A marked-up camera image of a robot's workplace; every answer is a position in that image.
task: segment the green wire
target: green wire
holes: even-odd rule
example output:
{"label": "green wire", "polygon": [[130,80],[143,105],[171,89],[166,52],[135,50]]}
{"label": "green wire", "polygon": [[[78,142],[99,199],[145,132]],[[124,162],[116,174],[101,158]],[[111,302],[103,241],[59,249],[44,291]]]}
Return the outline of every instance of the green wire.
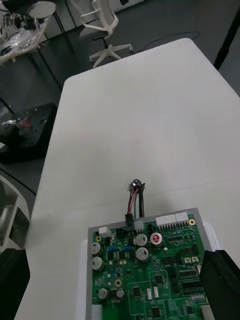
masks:
{"label": "green wire", "polygon": [[136,219],[136,202],[137,202],[137,195],[135,196],[135,199],[134,199],[134,219]]}

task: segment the white chair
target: white chair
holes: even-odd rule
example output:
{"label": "white chair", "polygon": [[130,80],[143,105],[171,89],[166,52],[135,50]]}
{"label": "white chair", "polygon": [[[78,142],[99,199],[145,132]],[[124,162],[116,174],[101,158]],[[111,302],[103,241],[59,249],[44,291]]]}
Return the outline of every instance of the white chair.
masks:
{"label": "white chair", "polygon": [[[119,19],[111,9],[109,0],[93,0],[92,6],[94,11],[82,14],[80,16],[81,22],[85,28],[80,33],[79,40],[103,40],[105,49],[89,57],[91,63],[93,62],[94,58],[99,57],[93,65],[93,68],[95,68],[103,61],[105,57],[112,56],[116,59],[121,59],[121,57],[115,53],[116,51],[129,48],[130,52],[133,52],[134,49],[130,43],[117,46],[112,46],[111,44],[107,45],[106,39],[109,38],[113,33],[116,25],[119,22]],[[90,23],[85,23],[84,18],[88,18],[88,16],[92,14],[97,14],[98,19]]]}

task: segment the gray floor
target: gray floor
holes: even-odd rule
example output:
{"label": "gray floor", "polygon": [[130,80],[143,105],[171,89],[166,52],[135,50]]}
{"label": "gray floor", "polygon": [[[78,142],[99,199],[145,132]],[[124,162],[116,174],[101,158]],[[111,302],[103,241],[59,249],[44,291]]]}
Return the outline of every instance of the gray floor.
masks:
{"label": "gray floor", "polygon": [[[131,43],[134,51],[147,50],[180,38],[194,38],[196,45],[213,63],[230,24],[240,5],[239,0],[145,0],[117,13],[119,24],[110,38],[113,45]],[[68,32],[75,50],[69,53],[63,37],[57,36],[42,47],[42,53],[61,84],[75,74],[91,68],[89,55],[102,50],[102,41],[80,43],[80,28]],[[122,57],[129,52],[122,51]],[[16,110],[53,102],[58,105],[61,92],[53,82],[38,53],[33,53],[40,66],[37,73],[27,56],[16,63],[0,66],[0,96]],[[240,95],[240,32],[237,33],[220,73]],[[38,189],[44,159],[5,165],[5,169],[27,184]]]}

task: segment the green circuit board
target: green circuit board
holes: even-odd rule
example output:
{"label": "green circuit board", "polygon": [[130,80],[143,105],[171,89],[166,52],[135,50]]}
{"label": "green circuit board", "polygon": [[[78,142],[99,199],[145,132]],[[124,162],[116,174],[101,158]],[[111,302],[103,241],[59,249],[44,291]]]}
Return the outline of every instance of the green circuit board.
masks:
{"label": "green circuit board", "polygon": [[[204,246],[194,216],[182,225],[158,228],[144,223],[141,231],[111,229],[111,238],[93,234],[102,247],[104,269],[92,272],[92,304],[102,305],[102,320],[202,320],[201,306],[208,305],[200,284]],[[150,242],[152,233],[162,236],[162,245]],[[149,260],[136,258],[136,237],[147,237]],[[99,290],[109,296],[99,298]],[[118,298],[116,291],[124,291]]]}

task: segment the connector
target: connector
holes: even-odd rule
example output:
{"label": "connector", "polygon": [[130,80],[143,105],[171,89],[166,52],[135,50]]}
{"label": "connector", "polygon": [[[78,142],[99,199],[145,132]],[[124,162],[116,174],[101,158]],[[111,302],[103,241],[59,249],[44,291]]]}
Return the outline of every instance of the connector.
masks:
{"label": "connector", "polygon": [[156,218],[156,225],[158,228],[167,228],[176,225],[175,214],[162,215]]}

